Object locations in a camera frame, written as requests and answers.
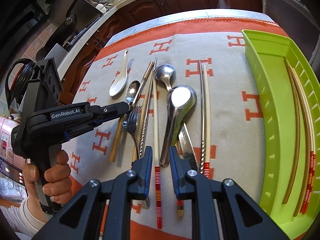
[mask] countertop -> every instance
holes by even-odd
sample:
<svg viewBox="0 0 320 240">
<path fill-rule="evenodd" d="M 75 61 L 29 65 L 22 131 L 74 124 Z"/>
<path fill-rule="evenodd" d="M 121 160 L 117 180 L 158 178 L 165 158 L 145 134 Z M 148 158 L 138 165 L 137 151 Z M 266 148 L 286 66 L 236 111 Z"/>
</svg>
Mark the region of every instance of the countertop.
<svg viewBox="0 0 320 240">
<path fill-rule="evenodd" d="M 101 16 L 95 24 L 93 24 L 87 32 L 78 40 L 78 42 L 72 47 L 66 57 L 63 59 L 61 64 L 58 67 L 58 74 L 60 79 L 63 78 L 64 74 L 68 70 L 69 66 L 71 65 L 72 61 L 75 59 L 76 55 L 79 53 L 81 48 L 86 44 L 89 38 L 99 29 L 99 27 L 109 19 L 118 9 L 122 8 L 123 6 L 134 2 L 136 0 L 120 0 L 120 2 L 107 11 L 103 16 Z"/>
</svg>

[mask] ceramic spoon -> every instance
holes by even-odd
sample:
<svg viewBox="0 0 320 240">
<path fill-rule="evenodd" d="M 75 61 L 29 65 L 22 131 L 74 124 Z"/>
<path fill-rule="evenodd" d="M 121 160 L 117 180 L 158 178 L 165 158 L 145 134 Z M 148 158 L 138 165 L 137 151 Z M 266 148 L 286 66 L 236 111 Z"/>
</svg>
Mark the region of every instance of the ceramic spoon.
<svg viewBox="0 0 320 240">
<path fill-rule="evenodd" d="M 112 97 L 119 94 L 125 87 L 125 84 L 127 83 L 128 53 L 129 53 L 129 48 L 127 48 L 124 51 L 124 57 L 123 57 L 122 67 L 120 69 L 120 74 L 117 76 L 116 80 L 113 82 L 113 84 L 110 87 L 109 95 Z"/>
</svg>

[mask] green plastic tray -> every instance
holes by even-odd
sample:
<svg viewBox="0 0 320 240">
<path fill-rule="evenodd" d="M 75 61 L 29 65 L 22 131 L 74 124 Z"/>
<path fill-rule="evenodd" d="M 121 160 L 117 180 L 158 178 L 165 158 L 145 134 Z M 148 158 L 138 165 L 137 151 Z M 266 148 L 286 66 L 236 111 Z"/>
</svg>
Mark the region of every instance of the green plastic tray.
<svg viewBox="0 0 320 240">
<path fill-rule="evenodd" d="M 298 46 L 277 34 L 243 30 L 245 54 L 255 78 L 261 101 L 266 134 L 266 161 L 260 207 L 295 239 L 305 233 L 320 210 L 320 85 Z M 302 113 L 301 142 L 297 174 L 287 204 L 282 204 L 292 170 L 295 146 L 295 115 L 292 89 L 284 65 L 286 57 L 295 68 L 308 98 L 316 136 L 316 171 L 307 213 L 293 217 L 305 167 L 305 131 Z"/>
</svg>

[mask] fork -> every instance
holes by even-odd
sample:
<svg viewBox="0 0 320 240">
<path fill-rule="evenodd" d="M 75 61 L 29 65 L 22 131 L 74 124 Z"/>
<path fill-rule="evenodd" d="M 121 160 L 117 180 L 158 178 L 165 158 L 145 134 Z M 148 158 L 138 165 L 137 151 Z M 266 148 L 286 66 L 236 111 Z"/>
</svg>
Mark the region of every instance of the fork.
<svg viewBox="0 0 320 240">
<path fill-rule="evenodd" d="M 134 146 L 136 147 L 137 160 L 139 159 L 139 148 L 138 148 L 138 142 L 136 139 L 136 130 L 138 125 L 140 110 L 141 110 L 141 106 L 136 106 L 134 109 L 132 109 L 132 112 L 130 113 L 127 124 L 126 124 L 127 132 L 131 134 L 132 139 L 134 141 Z"/>
</svg>

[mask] spoon head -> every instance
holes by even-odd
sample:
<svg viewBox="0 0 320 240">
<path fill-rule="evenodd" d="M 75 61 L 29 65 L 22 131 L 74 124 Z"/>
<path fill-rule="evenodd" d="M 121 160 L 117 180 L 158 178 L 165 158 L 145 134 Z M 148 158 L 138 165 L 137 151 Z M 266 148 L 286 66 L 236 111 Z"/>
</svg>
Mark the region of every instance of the spoon head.
<svg viewBox="0 0 320 240">
<path fill-rule="evenodd" d="M 132 81 L 130 83 L 128 90 L 125 94 L 125 100 L 127 100 L 128 103 L 134 100 L 134 97 L 137 94 L 139 86 L 140 86 L 140 82 L 138 80 Z"/>
<path fill-rule="evenodd" d="M 174 71 L 174 67 L 170 63 L 161 64 L 156 68 L 155 79 L 162 82 L 170 80 Z"/>
<path fill-rule="evenodd" d="M 167 96 L 167 103 L 176 109 L 189 111 L 196 103 L 196 92 L 192 87 L 179 85 L 174 87 Z"/>
</svg>

